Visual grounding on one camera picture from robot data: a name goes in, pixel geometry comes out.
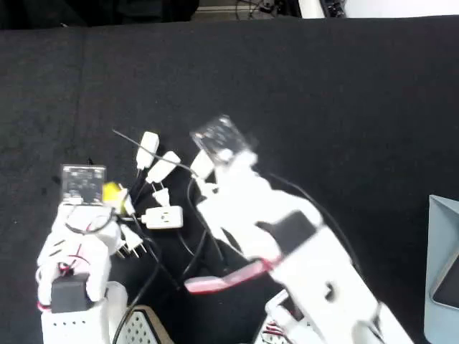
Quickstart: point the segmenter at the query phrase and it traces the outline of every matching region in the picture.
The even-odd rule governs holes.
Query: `transparent plastic object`
[[[247,141],[226,115],[211,120],[192,132],[191,137],[216,166],[229,165],[238,154],[251,151]]]

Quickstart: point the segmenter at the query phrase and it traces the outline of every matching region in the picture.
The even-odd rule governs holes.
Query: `black fabric surface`
[[[1,341],[41,342],[35,259],[60,164],[90,156],[128,185],[136,149],[112,127],[134,138],[156,131],[162,152],[189,163],[189,131],[225,113],[258,142],[260,169],[300,184],[338,219],[374,294],[426,343],[427,197],[459,198],[458,30],[459,18],[443,17],[0,32]],[[187,181],[184,171],[167,181],[173,203],[185,206]],[[185,212],[196,243],[202,228]],[[189,257],[175,234],[155,237],[177,274]],[[113,259],[131,298],[149,271],[148,257]],[[278,286],[265,277],[164,298],[170,289],[162,275],[143,303],[177,343],[241,343]]]

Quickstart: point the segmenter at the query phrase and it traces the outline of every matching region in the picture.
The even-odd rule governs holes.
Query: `perforated white panel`
[[[141,311],[135,311],[129,322],[124,326],[125,343],[126,344],[160,344],[153,330],[150,327],[150,322]]]

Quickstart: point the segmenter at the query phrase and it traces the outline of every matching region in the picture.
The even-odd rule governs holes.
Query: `white robotic hand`
[[[108,281],[121,242],[111,207],[59,205],[37,260],[44,344],[111,343],[128,300],[123,285]]]
[[[214,163],[217,180],[211,191],[205,182],[197,183],[205,197],[198,210],[216,238],[258,262],[223,278],[189,279],[190,292],[223,290],[268,271],[310,325],[302,330],[304,322],[283,303],[268,303],[269,316],[290,342],[307,343],[305,334],[313,330],[326,344],[412,344],[389,308],[365,285],[321,212],[308,199],[273,190],[252,170],[257,156],[228,117],[193,135]],[[368,324],[371,333],[360,330],[361,324]]]

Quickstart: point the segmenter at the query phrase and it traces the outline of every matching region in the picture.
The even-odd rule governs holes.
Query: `black cable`
[[[190,253],[190,255],[192,257],[194,257],[194,252],[190,249],[190,247],[188,246],[188,244],[186,243],[185,241],[185,238],[184,236],[181,234],[181,230],[180,229],[177,229],[177,236],[179,238],[179,241],[181,243],[181,245],[185,248],[185,250]]]
[[[118,324],[118,327],[116,328],[115,335],[113,336],[113,341],[112,344],[117,344],[118,338],[120,337],[121,330],[123,329],[124,324],[126,323],[126,320],[128,319],[129,315],[131,315],[134,307],[138,304],[140,299],[143,297],[143,295],[146,293],[147,289],[150,287],[151,283],[156,279],[156,276],[158,275],[159,269],[161,267],[160,262],[158,262],[155,266],[155,269],[153,273],[150,275],[150,277],[145,281],[143,284],[142,288],[138,291],[137,296],[134,298],[134,300],[131,302],[129,305],[128,309],[124,312],[123,317],[121,318],[120,323]]]
[[[171,280],[172,285],[176,290],[180,289],[179,283],[175,280],[175,278],[172,277],[172,274],[167,270],[167,268],[164,266],[164,264],[161,263],[161,249],[159,248],[159,245],[153,240],[153,238],[149,237],[145,231],[142,229],[141,224],[138,222],[137,218],[135,215],[132,215],[132,219],[134,220],[134,223],[136,224],[136,227],[138,229],[138,235],[139,237],[144,240],[145,242],[148,242],[146,245],[146,249],[148,250],[148,253],[158,262],[160,268],[164,271],[164,273],[167,275],[167,277]],[[157,257],[154,253],[154,250],[152,250],[151,245],[155,247],[156,251],[158,252],[158,255],[160,257]]]
[[[215,249],[217,250],[217,254],[218,254],[218,257],[220,258],[220,261],[223,263],[225,267],[227,267],[228,266],[227,259],[223,255],[223,251],[220,245],[218,245],[218,241],[215,239],[215,236],[212,234],[212,231],[210,230],[209,226],[207,226],[206,221],[202,218],[201,213],[199,213],[196,210],[196,206],[191,201],[191,188],[193,187],[193,185],[195,185],[195,183],[196,181],[193,178],[188,183],[188,187],[186,188],[186,200],[188,201],[188,205],[191,207],[191,210],[194,212],[195,217],[199,220],[201,225],[204,227],[204,230],[207,232],[210,239],[212,240],[212,243],[215,246]]]
[[[198,211],[196,210],[193,201],[191,200],[191,189],[196,181],[192,178],[190,179],[188,183],[188,187],[186,188],[186,200],[188,202],[189,207],[191,210],[194,212],[194,214],[198,217]],[[198,246],[196,248],[196,251],[194,252],[194,256],[191,258],[189,261],[188,265],[185,267],[184,271],[181,273],[179,281],[183,281],[186,279],[186,276],[188,273],[191,271],[191,269],[194,268],[196,263],[199,261],[201,258],[202,252],[204,250],[204,245],[206,243],[206,238],[207,238],[207,225],[205,226],[204,230],[202,231],[201,239],[199,240]]]
[[[154,158],[157,158],[158,160],[163,160],[163,161],[166,161],[167,163],[171,163],[172,165],[175,165],[177,167],[181,167],[185,170],[187,170],[188,172],[190,172],[193,176],[196,176],[197,178],[199,178],[198,174],[196,172],[194,172],[192,169],[190,169],[190,167],[188,167],[187,165],[184,165],[183,163],[176,163],[175,161],[171,161],[169,159],[165,159],[163,158],[162,156],[159,156],[155,153],[152,153],[151,151],[149,151],[148,149],[146,149],[145,147],[143,147],[139,142],[133,140],[132,138],[128,137],[127,135],[124,135],[123,133],[120,133],[119,131],[115,130],[115,129],[112,129],[112,131],[124,138],[125,140],[131,142],[132,144],[136,145],[137,147],[143,149],[145,152],[147,152],[148,154],[150,154],[151,156],[153,156]]]
[[[114,213],[115,213],[115,209],[112,208],[112,209],[110,210],[110,213],[109,213],[108,216],[107,216],[107,221],[106,221],[104,224],[102,224],[101,226],[99,226],[99,227],[93,229],[92,231],[86,231],[86,229],[78,229],[78,228],[75,228],[75,227],[73,227],[73,226],[70,226],[70,225],[67,223],[67,221],[68,221],[70,215],[72,215],[73,212],[75,211],[75,209],[76,209],[77,207],[79,207],[79,206],[83,206],[83,205],[82,205],[82,204],[76,205],[76,206],[72,209],[72,211],[70,212],[70,214],[68,214],[67,219],[65,220],[65,226],[66,226],[70,231],[72,231],[72,232],[74,232],[74,233],[76,233],[76,234],[86,235],[86,234],[95,234],[95,233],[98,233],[99,231],[101,231],[102,229],[104,229],[106,226],[108,226],[108,224],[112,221],[113,215],[114,215]]]
[[[137,201],[140,199],[142,196],[142,191],[145,189],[146,186],[150,185],[148,181],[144,181],[141,189],[138,191],[137,196],[134,198],[133,205],[135,206],[137,204]]]
[[[298,186],[292,183],[291,181],[288,181],[287,179],[282,178],[274,173],[269,173],[269,174],[273,178],[277,179],[279,182],[284,183],[285,185],[288,185],[294,188],[296,191],[302,194],[304,198],[308,199],[324,215],[324,217],[326,218],[326,221],[328,221],[331,225],[330,229],[335,233],[339,241],[343,244],[346,251],[349,253],[349,256],[351,257],[351,261],[354,264],[355,269],[360,274],[360,277],[363,278],[359,258],[357,257],[357,254],[354,251],[354,248],[352,247],[351,242],[345,235],[343,229],[341,228],[337,220],[328,212],[328,210],[325,209],[322,205],[320,205],[309,193],[307,193],[303,188],[301,188],[301,186]]]

